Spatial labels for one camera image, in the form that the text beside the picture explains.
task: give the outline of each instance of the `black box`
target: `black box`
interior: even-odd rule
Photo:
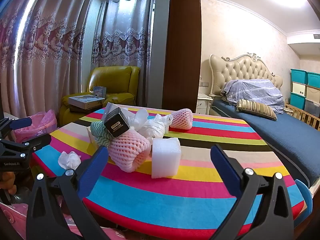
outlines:
[[[127,118],[122,113],[120,107],[107,114],[104,120],[104,126],[114,138],[123,135],[130,129]]]

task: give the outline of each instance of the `white drawer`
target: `white drawer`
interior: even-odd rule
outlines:
[[[196,109],[196,114],[206,114],[207,109]]]
[[[207,109],[208,100],[198,99],[196,108]]]
[[[307,99],[316,103],[320,103],[320,90],[307,87]]]
[[[292,82],[292,92],[300,96],[306,96],[306,85]]]

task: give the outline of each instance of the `wall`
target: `wall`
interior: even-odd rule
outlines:
[[[87,83],[90,75],[94,31],[101,3],[101,0],[92,0],[92,4],[88,12],[82,52],[81,87],[83,92],[87,89]]]
[[[290,94],[290,69],[300,68],[298,55],[287,44],[286,36],[261,18],[234,5],[218,0],[201,0],[202,11],[202,82],[199,92],[209,94],[212,74],[210,54],[235,58],[247,52],[256,53],[268,69],[283,78],[281,92]]]
[[[162,106],[169,0],[156,0],[148,80],[148,107]]]
[[[306,71],[320,73],[320,59],[301,59],[300,68]]]

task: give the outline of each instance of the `teal storage box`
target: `teal storage box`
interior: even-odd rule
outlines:
[[[291,69],[291,81],[308,85],[308,75],[305,70]]]
[[[290,105],[295,106],[304,110],[304,105],[306,103],[306,97],[290,92]]]
[[[320,88],[320,73],[308,72],[308,85]]]

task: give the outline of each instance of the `plastic storage bin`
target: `plastic storage bin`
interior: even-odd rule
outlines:
[[[314,115],[315,117],[319,117],[320,116],[320,104],[306,99],[306,105],[304,107],[304,111],[308,112],[309,114]]]
[[[306,85],[292,82],[292,92],[301,96],[306,96]]]
[[[304,110],[306,97],[290,92],[290,105]]]
[[[308,84],[308,75],[305,70],[302,69],[291,69],[291,81],[301,84]]]
[[[308,72],[308,85],[320,88],[320,73]]]
[[[320,103],[320,90],[307,87],[307,99],[316,103]]]

